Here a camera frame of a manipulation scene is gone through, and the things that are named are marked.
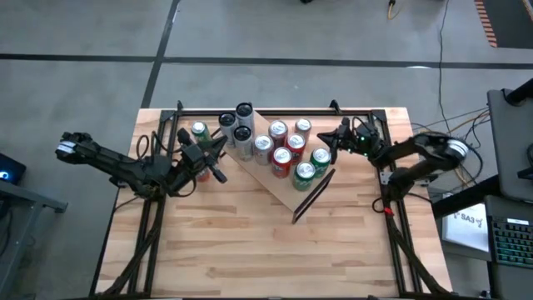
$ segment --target green soda can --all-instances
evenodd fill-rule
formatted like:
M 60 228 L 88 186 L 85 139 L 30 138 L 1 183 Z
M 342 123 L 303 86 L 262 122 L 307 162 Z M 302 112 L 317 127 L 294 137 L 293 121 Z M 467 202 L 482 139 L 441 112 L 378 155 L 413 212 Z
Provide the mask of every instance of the green soda can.
M 197 140 L 197 143 L 211 141 L 211 134 L 209 134 L 209 129 L 204 122 L 194 122 L 191 127 L 191 133 Z
M 311 153 L 310 161 L 315 166 L 315 178 L 321 178 L 330 165 L 331 154 L 325 148 L 317 148 Z
M 306 191 L 311 187 L 315 176 L 315 167 L 310 162 L 300 162 L 294 169 L 292 185 L 298 191 Z

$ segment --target concrete floor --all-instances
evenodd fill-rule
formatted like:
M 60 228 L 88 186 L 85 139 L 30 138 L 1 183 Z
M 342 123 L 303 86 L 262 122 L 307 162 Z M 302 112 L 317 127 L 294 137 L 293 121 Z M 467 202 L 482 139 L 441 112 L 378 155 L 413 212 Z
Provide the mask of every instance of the concrete floor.
M 4 0 L 0 53 L 155 56 L 171 3 Z M 386 4 L 182 0 L 165 55 L 437 62 L 444 1 L 399 0 L 402 11 L 391 22 Z M 473 0 L 450 1 L 443 36 L 445 62 L 533 63 L 531 50 L 488 45 Z M 117 190 L 105 174 L 59 162 L 53 151 L 63 131 L 84 131 L 125 152 L 151 69 L 137 62 L 0 61 L 0 127 L 9 128 L 0 132 L 0 152 L 27 164 L 25 187 L 70 203 L 63 216 L 43 215 L 20 274 L 21 293 L 87 295 Z M 445 69 L 446 116 L 482 108 L 487 90 L 513 88 L 530 77 L 531 70 Z M 150 107 L 173 108 L 177 99 L 190 108 L 229 108 L 245 100 L 257 107 L 325 107 L 333 98 L 344 107 L 408 107 L 417 123 L 441 119 L 438 70 L 403 67 L 163 63 Z M 486 163 L 481 177 L 487 178 L 496 173 L 490 126 L 477 132 Z M 467 166 L 475 170 L 476 160 Z M 456 185 L 448 174 L 434 183 Z M 474 296 L 488 288 L 483 262 L 456 255 L 446 261 L 457 292 Z

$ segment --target can lid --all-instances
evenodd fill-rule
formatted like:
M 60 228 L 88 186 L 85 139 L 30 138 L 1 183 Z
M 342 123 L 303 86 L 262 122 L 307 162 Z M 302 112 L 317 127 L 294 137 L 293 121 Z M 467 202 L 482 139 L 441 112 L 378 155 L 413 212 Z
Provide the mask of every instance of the can lid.
M 272 147 L 273 141 L 269 136 L 262 134 L 256 137 L 255 144 L 258 149 L 267 150 Z
M 278 163 L 288 163 L 291 159 L 291 151 L 285 147 L 279 147 L 274 151 L 274 160 Z
M 311 121 L 307 119 L 300 119 L 296 121 L 296 127 L 300 130 L 307 131 L 311 129 Z
M 233 136 L 235 136 L 235 139 L 237 141 L 244 142 L 252 136 L 252 130 L 250 130 L 250 128 L 246 126 L 239 126 L 235 128 L 235 131 L 233 132 Z
M 206 130 L 206 124 L 200 121 L 196 121 L 192 124 L 192 133 L 200 134 L 203 133 L 203 131 Z
M 300 176 L 301 178 L 308 179 L 315 176 L 315 166 L 313 166 L 310 162 L 298 163 L 296 171 L 298 172 L 298 176 Z
M 218 123 L 222 126 L 231 126 L 235 122 L 235 114 L 233 112 L 225 112 L 218 116 Z
M 294 133 L 287 139 L 287 142 L 291 148 L 299 149 L 306 144 L 306 139 L 301 134 Z
M 274 134 L 283 134 L 286 133 L 286 130 L 286 124 L 282 121 L 274 121 L 270 124 L 270 131 Z
M 313 151 L 313 157 L 319 163 L 327 163 L 331 159 L 331 154 L 325 148 L 318 148 Z
M 237 112 L 237 115 L 241 117 L 248 117 L 253 113 L 253 108 L 250 103 L 243 102 L 237 105 L 235 111 Z

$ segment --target wooden plank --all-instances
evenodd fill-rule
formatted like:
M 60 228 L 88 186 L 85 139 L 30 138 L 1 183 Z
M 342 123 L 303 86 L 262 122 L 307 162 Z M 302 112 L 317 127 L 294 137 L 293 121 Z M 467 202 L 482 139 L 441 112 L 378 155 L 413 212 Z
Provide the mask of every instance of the wooden plank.
M 268 122 L 259 113 L 254 112 L 254 124 L 255 134 L 254 137 L 266 134 L 268 135 L 268 128 L 270 122 Z M 288 134 L 294 133 L 294 123 L 289 122 L 286 124 L 288 128 Z M 303 155 L 302 161 L 309 161 L 312 151 L 315 149 L 314 144 L 306 141 L 306 149 Z M 296 190 L 292 186 L 292 174 L 294 173 L 294 166 L 291 167 L 291 172 L 287 178 L 277 178 L 272 175 L 272 166 L 262 166 L 256 163 L 254 159 L 250 161 L 242 161 L 239 159 L 239 155 L 236 148 L 224 147 L 226 153 L 233 158 L 242 168 L 244 168 L 250 175 L 252 175 L 268 192 L 274 195 L 281 203 L 285 204 L 292 212 L 295 212 L 309 193 L 316 188 L 321 179 L 313 180 L 309 190 L 301 192 Z
M 139 112 L 129 153 L 133 158 L 137 139 L 157 129 L 159 113 Z M 387 108 L 386 115 L 393 142 L 412 135 L 404 108 Z M 290 125 L 299 117 L 280 118 Z M 316 134 L 335 129 L 341 118 L 309 118 L 309 143 L 323 147 Z M 188 129 L 197 119 L 211 131 L 218 126 L 216 117 L 183 117 L 179 126 Z M 417 161 L 413 155 L 398 165 Z M 291 225 L 291 210 L 237 162 L 225 157 L 219 167 L 227 183 L 212 179 L 199 184 L 190 197 L 167 199 L 153 297 L 397 296 L 384 217 L 371 210 L 380 196 L 376 170 L 364 157 L 339 152 L 337 174 L 296 225 Z M 412 192 L 427 196 L 423 188 Z M 131 191 L 121 190 L 117 203 L 131 197 Z M 431 205 L 417 197 L 406 197 L 405 205 L 417 255 L 451 290 Z M 142 201 L 133 202 L 113 217 L 97 292 L 109 287 L 131 258 L 141 210 Z

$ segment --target keyboard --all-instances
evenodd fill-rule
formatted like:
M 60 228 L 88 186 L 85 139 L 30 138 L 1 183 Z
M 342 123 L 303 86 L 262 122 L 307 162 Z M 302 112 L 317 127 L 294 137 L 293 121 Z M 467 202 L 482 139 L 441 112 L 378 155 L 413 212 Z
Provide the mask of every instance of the keyboard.
M 526 224 L 529 223 L 492 217 L 493 259 L 501 264 L 533 268 L 533 226 Z

